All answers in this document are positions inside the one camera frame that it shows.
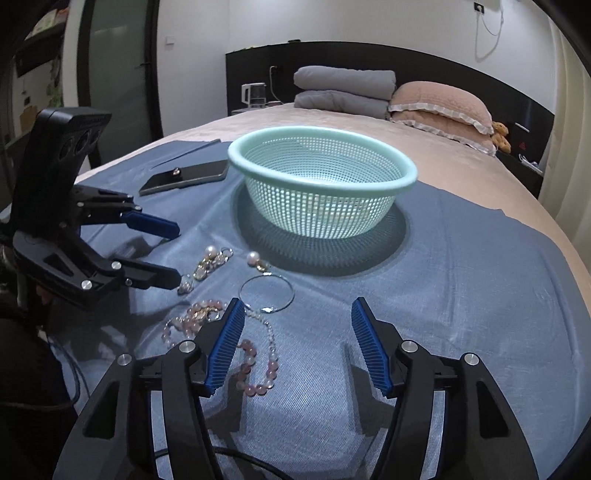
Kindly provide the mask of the pearl charm cluster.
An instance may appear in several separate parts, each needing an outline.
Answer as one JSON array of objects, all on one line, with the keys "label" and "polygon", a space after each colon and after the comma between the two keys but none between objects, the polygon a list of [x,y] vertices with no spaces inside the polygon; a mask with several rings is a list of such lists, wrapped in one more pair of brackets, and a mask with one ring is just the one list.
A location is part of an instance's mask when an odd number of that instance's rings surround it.
[{"label": "pearl charm cluster", "polygon": [[180,296],[190,294],[198,283],[204,282],[212,272],[228,263],[233,256],[233,250],[229,247],[215,247],[208,245],[202,257],[191,273],[181,276],[177,287],[177,294]]}]

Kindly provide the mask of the pearl earring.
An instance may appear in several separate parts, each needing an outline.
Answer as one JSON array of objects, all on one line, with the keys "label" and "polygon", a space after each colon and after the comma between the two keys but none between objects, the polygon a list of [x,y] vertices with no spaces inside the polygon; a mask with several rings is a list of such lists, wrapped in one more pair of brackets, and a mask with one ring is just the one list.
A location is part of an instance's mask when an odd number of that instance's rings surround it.
[{"label": "pearl earring", "polygon": [[250,268],[256,269],[260,274],[270,273],[270,263],[266,262],[266,260],[260,256],[259,252],[250,251],[246,256],[246,262]]}]

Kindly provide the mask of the black smartphone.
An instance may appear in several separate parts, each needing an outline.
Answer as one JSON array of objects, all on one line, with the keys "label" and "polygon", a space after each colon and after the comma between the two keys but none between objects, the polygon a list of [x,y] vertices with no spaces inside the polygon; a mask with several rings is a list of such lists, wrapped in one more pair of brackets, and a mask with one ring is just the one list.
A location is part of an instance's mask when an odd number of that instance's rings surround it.
[{"label": "black smartphone", "polygon": [[152,175],[139,189],[138,193],[140,196],[147,196],[222,181],[228,173],[228,168],[228,160],[175,167],[172,170]]}]

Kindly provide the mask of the dark glass door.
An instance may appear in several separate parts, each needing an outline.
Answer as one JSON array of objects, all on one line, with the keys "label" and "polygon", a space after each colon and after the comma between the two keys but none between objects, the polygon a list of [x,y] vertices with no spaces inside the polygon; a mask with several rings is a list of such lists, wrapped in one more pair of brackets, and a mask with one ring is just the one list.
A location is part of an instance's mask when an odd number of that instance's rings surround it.
[{"label": "dark glass door", "polygon": [[111,120],[89,157],[95,168],[163,137],[157,81],[157,0],[83,3],[78,104]]}]

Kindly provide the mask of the blue cloth mat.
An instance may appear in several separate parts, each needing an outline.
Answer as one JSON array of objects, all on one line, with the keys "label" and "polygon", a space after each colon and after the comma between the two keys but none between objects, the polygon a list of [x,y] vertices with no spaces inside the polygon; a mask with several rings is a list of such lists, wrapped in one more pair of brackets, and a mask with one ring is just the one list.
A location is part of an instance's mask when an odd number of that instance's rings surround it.
[{"label": "blue cloth mat", "polygon": [[[374,229],[342,240],[301,237],[267,222],[242,175],[143,197],[148,213],[175,221],[170,242],[122,225],[90,226],[100,254],[191,272],[208,245],[228,263],[190,294],[121,289],[92,312],[59,302],[56,337],[95,386],[115,357],[167,350],[167,320],[198,301],[242,297],[270,308],[243,335],[276,346],[279,375],[247,398],[228,380],[205,400],[214,443],[266,460],[298,479],[366,479],[394,405],[376,390],[351,325],[353,300],[436,355],[477,354],[550,476],[590,417],[590,317],[566,259],[546,235],[499,210],[419,183]],[[259,252],[270,273],[250,268]]]}]

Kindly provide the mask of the white electric kettle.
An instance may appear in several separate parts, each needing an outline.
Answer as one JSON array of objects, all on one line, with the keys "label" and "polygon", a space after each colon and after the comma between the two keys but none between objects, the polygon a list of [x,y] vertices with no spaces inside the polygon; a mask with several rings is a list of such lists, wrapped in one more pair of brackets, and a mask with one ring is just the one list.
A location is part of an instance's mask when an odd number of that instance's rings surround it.
[{"label": "white electric kettle", "polygon": [[240,101],[249,109],[266,107],[266,83],[242,84],[242,88],[240,88]]}]

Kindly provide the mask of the teal plastic basket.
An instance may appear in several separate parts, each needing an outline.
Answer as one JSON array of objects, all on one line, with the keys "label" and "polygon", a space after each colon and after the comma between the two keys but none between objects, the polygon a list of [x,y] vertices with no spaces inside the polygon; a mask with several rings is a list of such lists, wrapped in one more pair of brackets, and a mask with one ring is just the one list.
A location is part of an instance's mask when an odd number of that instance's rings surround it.
[{"label": "teal plastic basket", "polygon": [[284,231],[346,239],[379,224],[418,180],[415,163],[372,137],[315,126],[270,127],[228,147],[259,214]]}]

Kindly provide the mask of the cream curtain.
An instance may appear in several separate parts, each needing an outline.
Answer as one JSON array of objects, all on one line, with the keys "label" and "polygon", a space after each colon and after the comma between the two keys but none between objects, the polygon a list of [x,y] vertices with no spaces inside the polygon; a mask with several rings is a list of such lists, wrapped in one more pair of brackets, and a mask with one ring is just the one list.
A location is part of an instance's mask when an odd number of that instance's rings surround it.
[{"label": "cream curtain", "polygon": [[539,200],[590,264],[590,75],[556,25],[556,111]]}]

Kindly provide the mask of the black nightstand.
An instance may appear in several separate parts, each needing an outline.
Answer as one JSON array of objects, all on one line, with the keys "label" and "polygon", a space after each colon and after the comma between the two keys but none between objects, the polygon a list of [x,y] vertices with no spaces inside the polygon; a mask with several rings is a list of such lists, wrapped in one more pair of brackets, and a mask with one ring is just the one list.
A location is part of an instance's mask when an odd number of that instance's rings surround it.
[{"label": "black nightstand", "polygon": [[540,173],[501,150],[497,151],[496,157],[536,199],[539,198],[543,184],[543,176]]}]

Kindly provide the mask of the beige bed cover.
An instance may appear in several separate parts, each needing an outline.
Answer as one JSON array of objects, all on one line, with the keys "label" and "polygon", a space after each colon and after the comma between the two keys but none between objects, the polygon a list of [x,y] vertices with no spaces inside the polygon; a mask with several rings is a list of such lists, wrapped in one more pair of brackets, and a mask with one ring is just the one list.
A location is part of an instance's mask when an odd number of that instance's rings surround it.
[{"label": "beige bed cover", "polygon": [[84,172],[78,183],[151,148],[172,141],[233,141],[267,127],[308,125],[352,131],[397,148],[417,166],[419,180],[476,203],[503,211],[549,237],[563,253],[586,304],[590,274],[575,247],[541,203],[496,158],[462,144],[386,120],[322,110],[274,106],[218,119],[149,143],[105,165]]}]

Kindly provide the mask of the lower grey folded blanket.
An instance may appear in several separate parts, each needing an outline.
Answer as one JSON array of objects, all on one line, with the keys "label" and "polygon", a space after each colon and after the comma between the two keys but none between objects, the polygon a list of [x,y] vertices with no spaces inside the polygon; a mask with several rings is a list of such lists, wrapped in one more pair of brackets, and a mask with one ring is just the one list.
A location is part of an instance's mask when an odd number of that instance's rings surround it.
[{"label": "lower grey folded blanket", "polygon": [[361,115],[385,120],[387,100],[363,97],[337,90],[305,90],[294,97],[294,107]]}]

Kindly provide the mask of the grey folded blanket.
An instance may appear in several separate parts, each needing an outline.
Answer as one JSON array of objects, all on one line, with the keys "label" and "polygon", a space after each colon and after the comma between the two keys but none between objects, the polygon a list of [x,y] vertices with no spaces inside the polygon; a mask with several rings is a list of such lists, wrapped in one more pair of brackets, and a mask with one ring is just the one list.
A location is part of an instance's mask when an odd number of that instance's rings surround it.
[{"label": "grey folded blanket", "polygon": [[397,79],[392,70],[356,70],[311,65],[295,71],[294,85],[303,90],[337,90],[390,100],[397,88]]},{"label": "grey folded blanket", "polygon": [[385,120],[387,100],[363,97],[337,90],[305,90],[294,97],[294,107],[361,115]]}]

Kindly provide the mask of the lower pink pillow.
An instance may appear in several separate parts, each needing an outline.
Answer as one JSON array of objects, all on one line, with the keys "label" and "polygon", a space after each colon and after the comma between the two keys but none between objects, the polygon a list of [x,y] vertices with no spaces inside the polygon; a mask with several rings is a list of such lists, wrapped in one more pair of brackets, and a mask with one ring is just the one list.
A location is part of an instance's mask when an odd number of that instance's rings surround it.
[{"label": "lower pink pillow", "polygon": [[458,122],[452,122],[452,125],[447,127],[431,126],[412,119],[393,120],[393,123],[416,128],[459,142],[486,155],[494,156],[497,152],[497,148],[490,136],[481,134],[473,127]]}]

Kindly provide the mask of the pink pillow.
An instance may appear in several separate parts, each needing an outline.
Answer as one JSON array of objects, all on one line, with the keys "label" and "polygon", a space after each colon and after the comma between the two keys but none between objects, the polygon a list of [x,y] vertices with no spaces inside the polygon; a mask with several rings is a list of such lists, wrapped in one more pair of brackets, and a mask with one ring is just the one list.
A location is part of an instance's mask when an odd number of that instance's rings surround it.
[{"label": "pink pillow", "polygon": [[497,148],[490,136],[481,134],[473,127],[458,122],[452,122],[452,125],[447,127],[431,126],[412,119],[393,120],[393,123],[416,128],[459,142],[486,155],[494,156],[497,152]]},{"label": "pink pillow", "polygon": [[476,95],[447,84],[412,81],[400,86],[390,100],[390,113],[426,111],[473,126],[479,133],[494,133],[493,119]]}]

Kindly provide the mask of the brown teddy bear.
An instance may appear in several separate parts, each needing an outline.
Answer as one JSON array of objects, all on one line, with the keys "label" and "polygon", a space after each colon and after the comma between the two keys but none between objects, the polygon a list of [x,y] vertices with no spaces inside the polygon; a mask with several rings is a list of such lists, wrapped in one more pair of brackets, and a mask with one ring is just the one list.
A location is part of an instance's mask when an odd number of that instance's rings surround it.
[{"label": "brown teddy bear", "polygon": [[509,135],[508,128],[503,123],[497,122],[497,121],[492,122],[492,127],[493,127],[494,132],[491,136],[491,140],[492,140],[493,144],[495,145],[496,149],[500,150],[501,152],[503,152],[505,154],[510,154],[511,153],[511,145],[507,139],[507,137]]}]

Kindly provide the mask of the upper grey folded blanket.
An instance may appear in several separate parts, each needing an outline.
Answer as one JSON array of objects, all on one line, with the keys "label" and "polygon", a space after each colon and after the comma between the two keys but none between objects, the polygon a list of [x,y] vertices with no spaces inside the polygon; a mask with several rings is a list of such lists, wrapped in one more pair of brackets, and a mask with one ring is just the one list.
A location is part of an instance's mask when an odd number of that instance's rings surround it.
[{"label": "upper grey folded blanket", "polygon": [[303,90],[337,90],[390,100],[397,88],[397,79],[392,70],[356,70],[311,65],[295,71],[294,85]]}]

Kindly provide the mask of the upper pink pillow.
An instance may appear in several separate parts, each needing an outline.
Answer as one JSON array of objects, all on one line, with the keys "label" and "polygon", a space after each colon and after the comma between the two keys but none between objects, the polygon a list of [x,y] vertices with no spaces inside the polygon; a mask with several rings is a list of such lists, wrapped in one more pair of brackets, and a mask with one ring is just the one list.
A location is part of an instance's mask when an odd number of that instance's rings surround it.
[{"label": "upper pink pillow", "polygon": [[493,119],[476,95],[447,84],[412,81],[400,86],[390,100],[390,113],[426,111],[473,126],[479,133],[494,133]]}]

